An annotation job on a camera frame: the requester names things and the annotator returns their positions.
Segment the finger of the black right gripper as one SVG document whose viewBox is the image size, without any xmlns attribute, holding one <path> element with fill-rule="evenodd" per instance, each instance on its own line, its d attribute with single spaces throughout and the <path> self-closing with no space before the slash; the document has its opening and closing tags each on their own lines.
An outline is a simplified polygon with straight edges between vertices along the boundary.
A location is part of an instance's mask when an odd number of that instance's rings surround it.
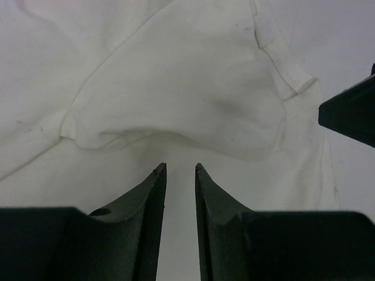
<svg viewBox="0 0 375 281">
<path fill-rule="evenodd" d="M 374 68 L 371 75 L 319 106 L 318 124 L 374 147 Z"/>
</svg>

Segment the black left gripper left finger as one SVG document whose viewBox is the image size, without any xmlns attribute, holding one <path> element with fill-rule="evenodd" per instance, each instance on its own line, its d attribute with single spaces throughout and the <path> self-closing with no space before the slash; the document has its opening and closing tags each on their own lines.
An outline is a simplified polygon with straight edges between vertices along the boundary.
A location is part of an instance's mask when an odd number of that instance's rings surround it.
<svg viewBox="0 0 375 281">
<path fill-rule="evenodd" d="M 2 280 L 155 280 L 166 164 L 111 203 L 1 209 Z"/>
</svg>

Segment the white t shirt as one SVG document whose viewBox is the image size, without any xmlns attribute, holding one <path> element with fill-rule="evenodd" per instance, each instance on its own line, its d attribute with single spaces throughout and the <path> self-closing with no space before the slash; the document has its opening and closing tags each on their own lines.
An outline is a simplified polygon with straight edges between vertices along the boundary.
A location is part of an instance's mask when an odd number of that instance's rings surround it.
<svg viewBox="0 0 375 281">
<path fill-rule="evenodd" d="M 2 1 L 1 206 L 91 211 L 159 162 L 259 209 L 337 209 L 321 89 L 267 1 Z"/>
</svg>

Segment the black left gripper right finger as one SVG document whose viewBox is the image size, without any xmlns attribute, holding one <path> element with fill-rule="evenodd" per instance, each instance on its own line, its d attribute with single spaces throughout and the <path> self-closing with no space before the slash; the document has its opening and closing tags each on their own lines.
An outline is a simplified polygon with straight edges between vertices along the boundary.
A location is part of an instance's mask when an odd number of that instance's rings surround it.
<svg viewBox="0 0 375 281">
<path fill-rule="evenodd" d="M 195 197 L 202 280 L 373 280 L 374 224 L 352 211 L 253 211 L 201 164 Z"/>
</svg>

